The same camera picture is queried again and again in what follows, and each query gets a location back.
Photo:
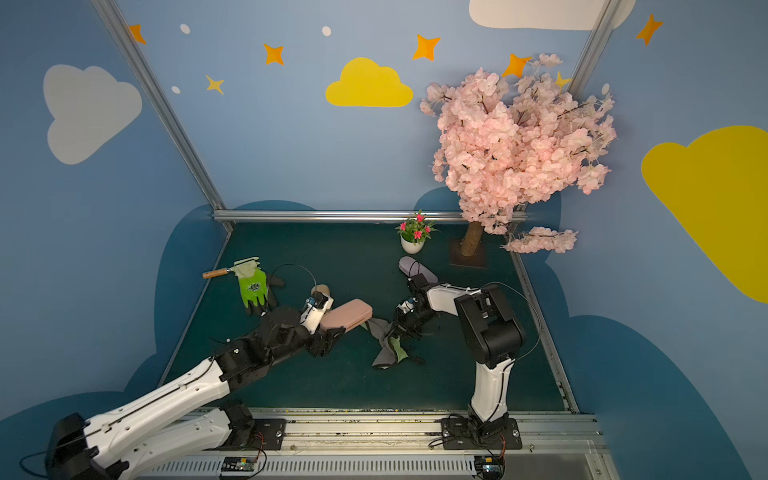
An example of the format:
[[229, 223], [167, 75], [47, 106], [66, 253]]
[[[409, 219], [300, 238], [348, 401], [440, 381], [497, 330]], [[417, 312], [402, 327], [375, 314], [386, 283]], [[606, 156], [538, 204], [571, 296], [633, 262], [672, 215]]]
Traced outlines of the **grey green microfibre cloth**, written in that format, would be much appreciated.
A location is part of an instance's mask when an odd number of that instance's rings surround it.
[[417, 365], [423, 365], [425, 361], [419, 357], [409, 355], [401, 345], [400, 338], [395, 334], [392, 322], [379, 318], [371, 318], [362, 324], [378, 342], [381, 351], [372, 362], [372, 367], [377, 370], [386, 370], [404, 361], [411, 361]]

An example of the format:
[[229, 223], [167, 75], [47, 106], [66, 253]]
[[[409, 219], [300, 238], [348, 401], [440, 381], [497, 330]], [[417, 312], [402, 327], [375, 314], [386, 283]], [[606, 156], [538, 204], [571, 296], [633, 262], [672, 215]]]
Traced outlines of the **pink eyeglass case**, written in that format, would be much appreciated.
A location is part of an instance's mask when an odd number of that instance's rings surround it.
[[370, 320], [372, 316], [373, 308], [371, 305], [363, 300], [354, 299], [325, 313], [319, 328], [322, 330], [344, 328], [346, 331], [350, 331]]

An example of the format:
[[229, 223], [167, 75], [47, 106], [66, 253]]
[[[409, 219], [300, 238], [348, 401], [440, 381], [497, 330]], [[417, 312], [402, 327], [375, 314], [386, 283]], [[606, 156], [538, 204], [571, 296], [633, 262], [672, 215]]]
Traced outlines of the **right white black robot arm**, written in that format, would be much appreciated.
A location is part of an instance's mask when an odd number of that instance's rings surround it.
[[459, 319], [465, 344], [476, 363], [469, 404], [474, 434], [487, 438], [506, 429], [509, 375], [526, 342], [526, 332], [497, 283], [481, 288], [430, 283], [419, 274], [408, 279], [411, 296], [397, 306], [384, 344], [419, 338], [422, 327], [440, 313]]

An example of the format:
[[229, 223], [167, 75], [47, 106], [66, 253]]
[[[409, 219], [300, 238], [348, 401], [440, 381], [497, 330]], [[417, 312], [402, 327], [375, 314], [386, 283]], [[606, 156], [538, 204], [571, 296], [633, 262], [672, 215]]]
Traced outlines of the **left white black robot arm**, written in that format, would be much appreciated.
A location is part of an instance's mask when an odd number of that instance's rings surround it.
[[306, 350], [327, 354], [353, 324], [335, 311], [277, 310], [257, 329], [222, 345], [168, 384], [109, 412], [71, 414], [54, 426], [45, 455], [50, 479], [129, 479], [195, 450], [248, 441], [242, 409], [220, 409], [202, 423], [180, 423], [190, 411], [222, 399]]

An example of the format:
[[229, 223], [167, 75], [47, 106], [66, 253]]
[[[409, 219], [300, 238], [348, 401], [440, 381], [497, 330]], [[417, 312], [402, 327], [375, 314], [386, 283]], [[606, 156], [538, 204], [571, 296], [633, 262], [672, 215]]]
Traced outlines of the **purple eyeglass case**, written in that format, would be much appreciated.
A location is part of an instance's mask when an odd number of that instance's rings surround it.
[[431, 270], [419, 263], [413, 257], [401, 257], [398, 261], [398, 268], [408, 278], [413, 278], [417, 275], [423, 275], [426, 281], [430, 284], [436, 284], [439, 282], [437, 276]]

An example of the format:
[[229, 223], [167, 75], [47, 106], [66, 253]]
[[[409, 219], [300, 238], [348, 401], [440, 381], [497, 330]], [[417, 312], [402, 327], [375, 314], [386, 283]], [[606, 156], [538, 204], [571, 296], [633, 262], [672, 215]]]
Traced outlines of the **beige cork eyeglass case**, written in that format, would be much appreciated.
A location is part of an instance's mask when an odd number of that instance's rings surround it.
[[321, 293], [327, 297], [331, 296], [330, 288], [325, 284], [318, 284], [311, 289], [311, 294]]

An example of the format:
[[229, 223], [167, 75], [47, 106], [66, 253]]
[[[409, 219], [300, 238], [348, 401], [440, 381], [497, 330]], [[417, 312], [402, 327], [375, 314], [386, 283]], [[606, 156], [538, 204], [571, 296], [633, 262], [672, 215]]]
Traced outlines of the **small potted pink flowers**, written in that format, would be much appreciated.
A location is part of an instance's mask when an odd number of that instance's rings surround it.
[[422, 210], [400, 222], [396, 232], [400, 238], [401, 247], [408, 254], [419, 253], [437, 228], [429, 221]]

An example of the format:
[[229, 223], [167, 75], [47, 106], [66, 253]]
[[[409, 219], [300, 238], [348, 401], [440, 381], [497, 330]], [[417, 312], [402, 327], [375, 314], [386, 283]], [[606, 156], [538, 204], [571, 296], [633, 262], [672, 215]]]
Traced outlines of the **green black work glove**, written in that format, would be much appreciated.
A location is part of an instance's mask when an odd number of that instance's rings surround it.
[[241, 299], [249, 316], [262, 316], [278, 307], [279, 302], [273, 292], [275, 287], [286, 285], [284, 279], [277, 275], [267, 275], [257, 268], [250, 277], [238, 277]]

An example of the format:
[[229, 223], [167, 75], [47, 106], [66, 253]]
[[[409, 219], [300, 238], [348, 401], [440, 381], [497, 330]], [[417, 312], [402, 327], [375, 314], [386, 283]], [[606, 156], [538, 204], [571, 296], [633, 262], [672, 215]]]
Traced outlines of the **right green circuit board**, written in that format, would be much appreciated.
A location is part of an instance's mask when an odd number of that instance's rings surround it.
[[477, 480], [501, 480], [505, 472], [503, 462], [490, 455], [475, 456], [474, 468]]

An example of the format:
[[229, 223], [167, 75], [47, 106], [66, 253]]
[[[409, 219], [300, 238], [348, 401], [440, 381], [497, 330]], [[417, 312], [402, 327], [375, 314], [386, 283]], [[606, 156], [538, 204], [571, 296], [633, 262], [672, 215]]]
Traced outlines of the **pink cherry blossom tree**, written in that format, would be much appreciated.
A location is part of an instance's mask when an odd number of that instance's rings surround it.
[[514, 84], [480, 69], [457, 86], [427, 87], [420, 109], [436, 117], [440, 132], [432, 171], [457, 194], [468, 223], [453, 254], [458, 264], [479, 261], [484, 234], [504, 237], [504, 249], [515, 253], [574, 248], [571, 229], [511, 231], [518, 207], [546, 202], [568, 187], [589, 195], [610, 171], [600, 161], [617, 137], [610, 87], [574, 98], [556, 69], [561, 62], [555, 54], [514, 57]]

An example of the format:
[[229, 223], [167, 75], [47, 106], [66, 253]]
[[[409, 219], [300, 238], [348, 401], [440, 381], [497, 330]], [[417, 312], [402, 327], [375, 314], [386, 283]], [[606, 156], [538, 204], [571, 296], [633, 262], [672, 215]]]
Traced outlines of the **aluminium front rail frame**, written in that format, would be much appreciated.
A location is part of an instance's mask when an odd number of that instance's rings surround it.
[[[179, 421], [202, 423], [218, 409]], [[521, 450], [445, 450], [440, 420], [448, 411], [254, 409], [252, 419], [284, 418], [279, 451], [223, 445], [168, 459], [129, 479], [474, 479], [474, 457], [504, 465], [502, 479], [616, 479], [602, 429], [584, 414], [512, 412]], [[225, 457], [255, 457], [253, 473], [222, 473]]]

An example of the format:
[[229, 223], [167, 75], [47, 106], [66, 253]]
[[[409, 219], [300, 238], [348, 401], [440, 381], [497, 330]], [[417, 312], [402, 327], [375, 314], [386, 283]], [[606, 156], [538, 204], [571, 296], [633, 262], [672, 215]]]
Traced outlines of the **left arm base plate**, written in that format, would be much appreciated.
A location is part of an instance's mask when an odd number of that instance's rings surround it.
[[236, 426], [223, 448], [228, 450], [279, 451], [285, 438], [287, 420], [256, 418]]

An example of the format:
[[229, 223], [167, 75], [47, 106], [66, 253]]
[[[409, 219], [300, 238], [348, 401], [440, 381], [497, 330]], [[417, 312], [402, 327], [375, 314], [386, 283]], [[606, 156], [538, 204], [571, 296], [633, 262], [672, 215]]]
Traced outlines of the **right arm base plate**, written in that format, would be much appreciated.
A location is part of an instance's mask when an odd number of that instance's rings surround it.
[[482, 423], [473, 417], [450, 414], [440, 420], [439, 444], [445, 450], [521, 450], [522, 434], [509, 415]]

